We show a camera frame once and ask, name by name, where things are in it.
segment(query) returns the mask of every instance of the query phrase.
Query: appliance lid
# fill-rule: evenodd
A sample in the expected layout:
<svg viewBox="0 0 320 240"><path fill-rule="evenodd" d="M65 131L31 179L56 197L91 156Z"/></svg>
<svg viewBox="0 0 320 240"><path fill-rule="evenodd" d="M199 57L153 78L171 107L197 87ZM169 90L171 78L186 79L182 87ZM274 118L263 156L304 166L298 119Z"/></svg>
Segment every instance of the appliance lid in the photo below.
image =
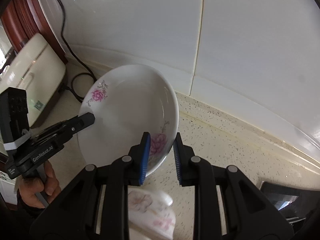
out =
<svg viewBox="0 0 320 240"><path fill-rule="evenodd" d="M7 87L17 87L30 67L37 61L48 43L36 33L17 54L0 81L0 93Z"/></svg>

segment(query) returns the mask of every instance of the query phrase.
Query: grout line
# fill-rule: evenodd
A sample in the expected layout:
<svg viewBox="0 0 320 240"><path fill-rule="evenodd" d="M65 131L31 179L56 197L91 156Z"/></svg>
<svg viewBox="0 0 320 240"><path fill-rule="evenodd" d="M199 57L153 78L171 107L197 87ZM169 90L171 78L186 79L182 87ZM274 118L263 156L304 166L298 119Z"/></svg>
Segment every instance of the grout line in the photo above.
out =
<svg viewBox="0 0 320 240"><path fill-rule="evenodd" d="M201 28L202 28L202 17L203 17L203 6L204 6L204 0L201 2L201 14L200 14L200 22L199 22L199 35L198 35L198 41L197 41L197 50L195 55L195 61L193 63L193 70L192 70L192 81L189 91L189 96L191 95L192 85L193 85L193 79L195 78L195 72L196 72L196 65L198 60L198 52L199 52L199 44L200 44L200 35L201 35Z"/></svg>

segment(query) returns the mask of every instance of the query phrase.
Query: white ceramic bowl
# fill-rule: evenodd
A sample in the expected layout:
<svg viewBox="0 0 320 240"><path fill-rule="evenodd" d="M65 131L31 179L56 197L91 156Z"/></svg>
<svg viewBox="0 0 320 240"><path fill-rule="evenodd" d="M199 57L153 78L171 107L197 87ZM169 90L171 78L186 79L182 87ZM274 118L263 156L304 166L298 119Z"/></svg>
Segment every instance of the white ceramic bowl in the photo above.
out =
<svg viewBox="0 0 320 240"><path fill-rule="evenodd" d="M77 134L78 142L85 161L97 167L127 155L147 131L151 134L149 175L164 161L177 135L176 94L157 70L146 65L121 66L99 78L79 115L87 112L96 120Z"/></svg>

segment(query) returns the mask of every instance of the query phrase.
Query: beige appliance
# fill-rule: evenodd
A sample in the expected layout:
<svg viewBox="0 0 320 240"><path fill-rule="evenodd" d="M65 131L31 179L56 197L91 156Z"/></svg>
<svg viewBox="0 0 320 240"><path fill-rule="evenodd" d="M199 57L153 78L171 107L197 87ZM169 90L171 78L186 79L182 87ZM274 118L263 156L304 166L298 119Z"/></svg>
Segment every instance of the beige appliance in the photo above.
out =
<svg viewBox="0 0 320 240"><path fill-rule="evenodd" d="M41 125L59 99L66 81L66 66L37 33L1 73L0 93L8 87L26 90L29 126L35 128ZM6 154L2 141L0 152Z"/></svg>

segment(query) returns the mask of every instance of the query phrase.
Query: human hand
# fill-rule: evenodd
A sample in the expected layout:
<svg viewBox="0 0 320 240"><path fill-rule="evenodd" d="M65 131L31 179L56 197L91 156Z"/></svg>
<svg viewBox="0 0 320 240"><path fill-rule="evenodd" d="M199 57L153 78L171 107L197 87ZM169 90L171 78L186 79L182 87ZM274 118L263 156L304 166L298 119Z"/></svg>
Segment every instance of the human hand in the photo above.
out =
<svg viewBox="0 0 320 240"><path fill-rule="evenodd" d="M59 181L54 174L54 170L49 161L44 163L44 172L47 175L47 180L43 182L39 178L22 179L19 184L19 192L25 204L30 207L44 208L43 204L36 197L35 193L45 192L48 194L48 203L50 204L61 192Z"/></svg>

